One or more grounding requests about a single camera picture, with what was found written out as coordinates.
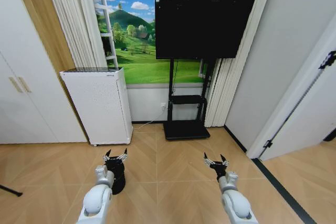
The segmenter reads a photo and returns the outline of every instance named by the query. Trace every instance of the grassy field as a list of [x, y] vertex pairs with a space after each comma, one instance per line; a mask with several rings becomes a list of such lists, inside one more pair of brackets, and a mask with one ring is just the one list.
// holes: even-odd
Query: grassy field
[[[129, 37], [124, 32], [125, 39], [122, 44], [116, 43], [118, 65], [124, 68], [125, 79], [128, 84], [135, 83], [168, 83], [169, 60], [156, 60], [155, 42], [146, 45], [144, 52], [144, 40]], [[198, 77], [200, 61], [179, 60], [177, 66], [176, 83], [202, 82]]]

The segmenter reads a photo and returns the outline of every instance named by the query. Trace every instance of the sheer curtain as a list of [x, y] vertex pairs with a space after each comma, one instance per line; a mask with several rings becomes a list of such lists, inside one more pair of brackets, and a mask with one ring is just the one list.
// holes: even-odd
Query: sheer curtain
[[87, 26], [86, 15], [83, 12], [92, 10], [83, 9], [81, 0], [53, 0], [65, 38], [76, 67], [107, 67], [103, 45], [92, 37], [97, 26]]
[[207, 98], [206, 127], [225, 124], [265, 3], [266, 0], [255, 0], [236, 58], [216, 61]]

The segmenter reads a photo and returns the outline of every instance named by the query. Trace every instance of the white wall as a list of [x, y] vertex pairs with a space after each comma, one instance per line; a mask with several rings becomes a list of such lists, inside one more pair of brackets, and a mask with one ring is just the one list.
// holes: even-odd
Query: white wall
[[[161, 103], [168, 106], [168, 88], [128, 88], [132, 121], [165, 121], [167, 109], [162, 113]], [[201, 94], [202, 88], [176, 88], [174, 94]], [[173, 120], [191, 120], [197, 115], [197, 104], [174, 105]]]
[[247, 149], [335, 12], [335, 0], [267, 0], [225, 123]]

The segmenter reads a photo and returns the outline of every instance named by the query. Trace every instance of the white robot arm segment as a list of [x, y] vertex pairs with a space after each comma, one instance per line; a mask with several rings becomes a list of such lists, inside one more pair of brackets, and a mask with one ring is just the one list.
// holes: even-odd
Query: white robot arm segment
[[222, 192], [222, 203], [232, 224], [258, 224], [248, 200], [238, 192], [238, 175], [226, 172], [228, 161], [221, 155], [222, 162], [212, 161], [204, 153], [204, 163], [214, 169], [217, 174], [219, 188]]
[[[127, 157], [125, 153], [110, 158], [110, 151], [103, 157], [105, 163], [110, 160], [123, 162]], [[98, 165], [96, 170], [97, 182], [85, 195], [83, 208], [80, 212], [77, 224], [105, 224], [106, 215], [112, 199], [112, 186], [114, 182], [114, 173], [108, 170], [106, 165]]]

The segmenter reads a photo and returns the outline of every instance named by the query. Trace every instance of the television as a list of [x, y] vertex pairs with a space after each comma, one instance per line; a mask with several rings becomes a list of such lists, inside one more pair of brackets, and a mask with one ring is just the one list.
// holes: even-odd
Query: television
[[155, 0], [157, 59], [235, 58], [254, 0]]

